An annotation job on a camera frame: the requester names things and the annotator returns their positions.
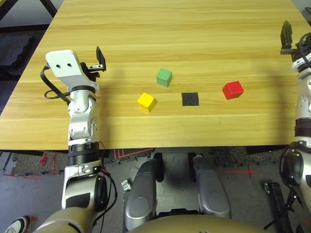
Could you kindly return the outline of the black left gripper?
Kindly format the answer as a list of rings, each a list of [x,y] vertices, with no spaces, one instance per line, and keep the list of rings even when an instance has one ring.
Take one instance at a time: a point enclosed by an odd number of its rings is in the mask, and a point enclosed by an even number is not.
[[[97,78],[100,77],[99,71],[106,71],[106,62],[104,58],[104,54],[102,53],[99,46],[96,48],[96,57],[99,62],[98,65],[87,66],[86,63],[81,62],[81,68],[83,73],[88,77],[89,80],[95,82]]]

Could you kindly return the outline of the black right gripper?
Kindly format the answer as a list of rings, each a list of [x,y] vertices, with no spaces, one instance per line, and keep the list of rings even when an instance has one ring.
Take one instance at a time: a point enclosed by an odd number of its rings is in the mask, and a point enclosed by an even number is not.
[[[280,33],[281,39],[281,55],[299,55],[298,49],[291,49],[292,47],[292,26],[289,21],[284,21]]]

